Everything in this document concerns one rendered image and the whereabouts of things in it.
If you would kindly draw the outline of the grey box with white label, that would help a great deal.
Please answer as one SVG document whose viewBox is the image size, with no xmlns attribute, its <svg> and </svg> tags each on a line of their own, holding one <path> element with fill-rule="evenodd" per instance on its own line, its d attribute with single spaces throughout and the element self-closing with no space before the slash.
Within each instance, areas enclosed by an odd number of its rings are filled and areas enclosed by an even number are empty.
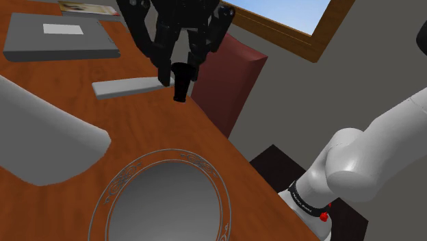
<svg viewBox="0 0 427 241">
<path fill-rule="evenodd" d="M 94 18 L 14 12 L 3 48 L 11 62 L 118 58 L 120 51 Z"/>
</svg>

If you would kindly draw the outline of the black cup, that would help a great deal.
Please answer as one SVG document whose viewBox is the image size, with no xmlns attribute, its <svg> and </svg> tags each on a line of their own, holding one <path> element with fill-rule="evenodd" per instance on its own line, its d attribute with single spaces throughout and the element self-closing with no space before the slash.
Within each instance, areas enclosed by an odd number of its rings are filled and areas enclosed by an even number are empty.
<svg viewBox="0 0 427 241">
<path fill-rule="evenodd" d="M 196 69 L 191 64 L 175 62 L 171 66 L 171 71 L 174 73 L 173 100 L 185 103 L 190 81 L 194 77 Z"/>
</svg>

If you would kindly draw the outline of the large grey rounded block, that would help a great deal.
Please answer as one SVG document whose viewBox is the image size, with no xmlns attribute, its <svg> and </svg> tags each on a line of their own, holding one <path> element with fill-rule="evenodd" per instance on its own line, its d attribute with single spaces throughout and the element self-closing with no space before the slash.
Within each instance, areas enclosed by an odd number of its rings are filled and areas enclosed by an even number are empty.
<svg viewBox="0 0 427 241">
<path fill-rule="evenodd" d="M 66 181 L 106 153 L 111 138 L 0 75 L 0 167 L 35 186 Z"/>
</svg>

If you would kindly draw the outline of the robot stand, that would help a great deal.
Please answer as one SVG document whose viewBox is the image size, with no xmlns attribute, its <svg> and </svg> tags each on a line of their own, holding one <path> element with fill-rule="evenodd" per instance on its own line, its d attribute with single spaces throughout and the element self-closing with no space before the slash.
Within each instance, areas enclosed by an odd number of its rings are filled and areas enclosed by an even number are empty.
<svg viewBox="0 0 427 241">
<path fill-rule="evenodd" d="M 250 161 L 253 168 L 276 191 L 288 188 L 305 169 L 275 145 L 271 145 Z M 330 241 L 364 241 L 368 220 L 345 201 L 336 199 L 330 210 L 332 220 Z"/>
</svg>

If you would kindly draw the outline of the thin magazine with picture cover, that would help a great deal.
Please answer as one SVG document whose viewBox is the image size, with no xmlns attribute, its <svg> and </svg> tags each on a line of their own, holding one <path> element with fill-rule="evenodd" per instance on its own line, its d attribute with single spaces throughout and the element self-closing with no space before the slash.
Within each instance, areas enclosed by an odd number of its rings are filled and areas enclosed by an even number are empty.
<svg viewBox="0 0 427 241">
<path fill-rule="evenodd" d="M 120 14 L 108 5 L 97 5 L 91 3 L 77 3 L 70 1 L 58 1 L 63 15 L 86 14 L 94 16 L 120 17 Z"/>
</svg>

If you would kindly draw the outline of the brown wooden table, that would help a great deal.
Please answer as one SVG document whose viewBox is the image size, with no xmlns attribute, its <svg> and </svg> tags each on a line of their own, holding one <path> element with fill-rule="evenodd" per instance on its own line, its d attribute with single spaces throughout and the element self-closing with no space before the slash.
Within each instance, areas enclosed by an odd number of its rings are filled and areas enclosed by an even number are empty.
<svg viewBox="0 0 427 241">
<path fill-rule="evenodd" d="M 112 142 L 86 172 L 52 186 L 30 185 L 0 168 L 0 241 L 87 241 L 95 205 L 108 183 L 134 159 L 167 148 L 197 153 L 218 170 L 231 198 L 230 241 L 318 241 L 192 100 L 175 102 L 172 88 L 95 97 L 96 81 L 156 74 L 122 24 L 103 24 L 119 58 L 17 63 L 3 55 L 14 12 L 58 15 L 60 10 L 52 3 L 0 0 L 0 75 L 107 130 Z"/>
</svg>

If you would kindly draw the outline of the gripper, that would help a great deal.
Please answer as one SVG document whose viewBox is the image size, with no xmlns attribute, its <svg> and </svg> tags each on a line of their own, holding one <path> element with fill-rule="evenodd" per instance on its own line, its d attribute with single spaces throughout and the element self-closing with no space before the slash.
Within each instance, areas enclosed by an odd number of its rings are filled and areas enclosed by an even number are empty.
<svg viewBox="0 0 427 241">
<path fill-rule="evenodd" d="M 170 85 L 174 31 L 188 29 L 188 64 L 195 68 L 191 81 L 198 79 L 200 65 L 209 52 L 221 45 L 235 16 L 235 8 L 216 0 L 116 0 L 136 47 L 157 68 L 158 80 Z M 157 12 L 155 39 L 151 40 L 145 18 L 153 6 Z"/>
</svg>

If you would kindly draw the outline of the flat white bar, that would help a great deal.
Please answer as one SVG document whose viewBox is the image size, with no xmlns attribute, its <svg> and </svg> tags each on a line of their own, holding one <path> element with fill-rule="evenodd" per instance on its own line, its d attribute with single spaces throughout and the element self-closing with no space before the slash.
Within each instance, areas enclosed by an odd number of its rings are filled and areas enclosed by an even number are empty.
<svg viewBox="0 0 427 241">
<path fill-rule="evenodd" d="M 98 100 L 151 92 L 164 88 L 157 77 L 137 77 L 92 83 Z"/>
</svg>

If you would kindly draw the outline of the window with wooden frame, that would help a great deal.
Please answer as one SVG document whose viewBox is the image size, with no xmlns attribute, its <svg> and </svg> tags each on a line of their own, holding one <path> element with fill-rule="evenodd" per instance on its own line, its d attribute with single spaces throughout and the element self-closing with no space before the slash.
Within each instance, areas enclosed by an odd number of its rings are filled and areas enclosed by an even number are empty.
<svg viewBox="0 0 427 241">
<path fill-rule="evenodd" d="M 221 0 L 233 24 L 312 63 L 318 62 L 355 0 Z"/>
</svg>

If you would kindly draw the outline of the grey plate with ornate rim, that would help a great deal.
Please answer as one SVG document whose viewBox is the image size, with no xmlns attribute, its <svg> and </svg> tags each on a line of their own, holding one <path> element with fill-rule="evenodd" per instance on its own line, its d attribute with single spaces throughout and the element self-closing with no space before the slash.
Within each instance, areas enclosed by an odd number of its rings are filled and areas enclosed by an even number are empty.
<svg viewBox="0 0 427 241">
<path fill-rule="evenodd" d="M 183 149 L 147 153 L 106 185 L 87 241 L 230 241 L 232 211 L 219 171 Z"/>
</svg>

